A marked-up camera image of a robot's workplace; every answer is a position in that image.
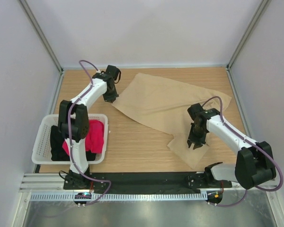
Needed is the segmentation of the beige t shirt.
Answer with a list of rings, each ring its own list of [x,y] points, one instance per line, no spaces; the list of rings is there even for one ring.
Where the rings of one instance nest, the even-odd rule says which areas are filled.
[[[168,148],[189,167],[195,168],[209,149],[210,136],[201,148],[188,147],[192,119],[187,109],[197,103],[204,104],[205,109],[219,109],[220,102],[214,96],[222,99],[223,109],[229,106],[231,97],[225,93],[138,73],[112,105],[142,125],[173,135]]]

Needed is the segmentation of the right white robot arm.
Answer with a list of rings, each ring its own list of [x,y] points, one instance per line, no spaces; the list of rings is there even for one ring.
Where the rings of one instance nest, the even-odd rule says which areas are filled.
[[[187,138],[189,147],[197,149],[204,146],[206,135],[211,132],[236,155],[233,165],[216,163],[209,166],[210,172],[204,175],[207,186],[215,187],[220,181],[226,180],[237,182],[248,190],[275,179],[272,150],[267,142],[257,142],[246,136],[227,120],[222,120],[215,108],[205,110],[192,105],[187,112],[193,120]]]

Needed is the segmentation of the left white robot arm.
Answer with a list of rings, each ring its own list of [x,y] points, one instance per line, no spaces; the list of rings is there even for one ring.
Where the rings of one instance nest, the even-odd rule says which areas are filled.
[[[70,101],[61,101],[58,130],[65,138],[71,161],[70,170],[64,179],[64,189],[87,189],[91,185],[85,148],[85,139],[89,132],[88,110],[100,96],[106,102],[114,102],[118,97],[115,84],[120,78],[119,69],[97,71],[76,97]]]

